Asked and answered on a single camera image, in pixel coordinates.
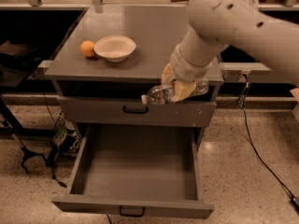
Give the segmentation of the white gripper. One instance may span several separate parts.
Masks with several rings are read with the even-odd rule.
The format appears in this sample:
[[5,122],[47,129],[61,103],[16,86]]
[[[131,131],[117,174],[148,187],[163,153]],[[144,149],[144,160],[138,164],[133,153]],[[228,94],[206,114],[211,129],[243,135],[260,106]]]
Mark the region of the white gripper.
[[177,45],[171,54],[170,63],[165,66],[161,77],[162,84],[170,84],[177,79],[172,82],[174,95],[171,102],[176,103],[188,98],[196,88],[193,81],[202,79],[211,66],[211,63],[195,66],[187,62],[180,52],[180,45]]

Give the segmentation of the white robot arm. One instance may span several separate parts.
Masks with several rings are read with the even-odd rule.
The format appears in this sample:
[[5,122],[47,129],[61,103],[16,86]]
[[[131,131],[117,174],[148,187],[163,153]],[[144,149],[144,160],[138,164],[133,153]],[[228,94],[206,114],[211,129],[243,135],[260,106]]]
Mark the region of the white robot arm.
[[299,26],[259,11],[258,0],[189,0],[189,29],[162,75],[173,103],[191,96],[212,60],[233,46],[293,85],[299,83]]

